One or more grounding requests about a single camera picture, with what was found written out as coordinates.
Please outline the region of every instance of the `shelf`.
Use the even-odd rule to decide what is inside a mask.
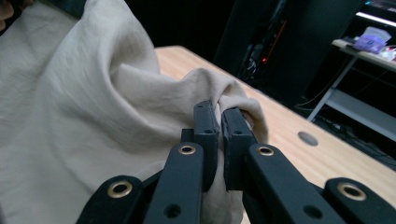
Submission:
[[[339,90],[333,91],[326,105],[396,141],[396,118]]]

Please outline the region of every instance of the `brass grommet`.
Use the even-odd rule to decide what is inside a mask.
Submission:
[[[366,193],[357,186],[350,183],[339,183],[337,185],[338,191],[344,196],[355,201],[364,201],[367,199]]]
[[[274,155],[274,151],[269,148],[269,147],[257,147],[257,151],[262,155],[262,156],[272,156]]]
[[[180,152],[183,155],[191,155],[195,152],[195,147],[192,146],[183,146],[178,149],[178,152]]]
[[[132,191],[132,184],[126,180],[117,181],[108,187],[107,194],[111,198],[122,198],[127,196]]]

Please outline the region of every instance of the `wooden table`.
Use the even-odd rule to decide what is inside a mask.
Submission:
[[[156,49],[161,71],[181,79],[190,70],[205,67],[230,76],[212,63],[182,47]],[[366,156],[356,148],[320,129],[283,105],[241,82],[247,96],[260,102],[269,128],[269,144],[279,148],[293,165],[313,184],[324,187],[334,177],[352,178],[366,185],[396,207],[396,172]],[[318,140],[313,147],[303,142],[299,132]]]

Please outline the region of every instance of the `beige cloth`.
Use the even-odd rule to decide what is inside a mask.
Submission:
[[[192,108],[244,110],[261,142],[259,104],[231,78],[197,69],[160,74],[153,46],[122,0],[89,0],[77,21],[41,3],[0,37],[0,204],[7,223],[74,223],[116,175],[142,180],[163,168]],[[238,223],[240,192],[227,192],[223,157],[204,196],[204,223]]]

